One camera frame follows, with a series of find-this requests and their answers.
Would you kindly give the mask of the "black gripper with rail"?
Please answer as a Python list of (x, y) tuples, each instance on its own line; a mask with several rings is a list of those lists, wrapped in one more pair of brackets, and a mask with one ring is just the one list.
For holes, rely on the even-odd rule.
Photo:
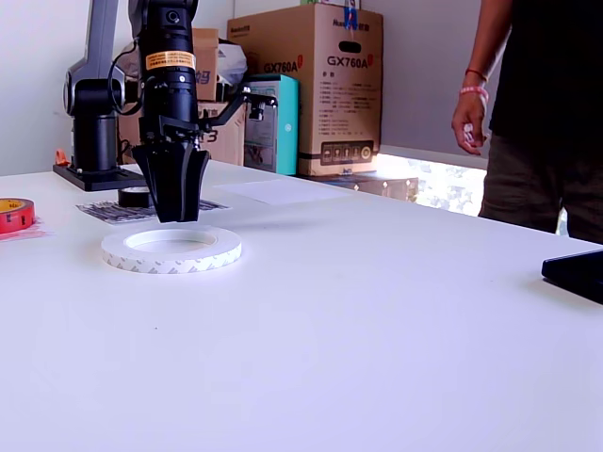
[(142, 114), (133, 156), (145, 177), (160, 222), (192, 222), (199, 216), (202, 181), (210, 152), (201, 141), (208, 118), (184, 121)]

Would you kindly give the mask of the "person's right hand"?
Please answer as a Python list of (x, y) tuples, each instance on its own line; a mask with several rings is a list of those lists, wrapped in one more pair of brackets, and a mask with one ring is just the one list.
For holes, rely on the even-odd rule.
[(483, 133), (485, 99), (477, 92), (462, 93), (454, 110), (451, 127), (457, 145), (466, 153), (481, 155), (486, 141)]

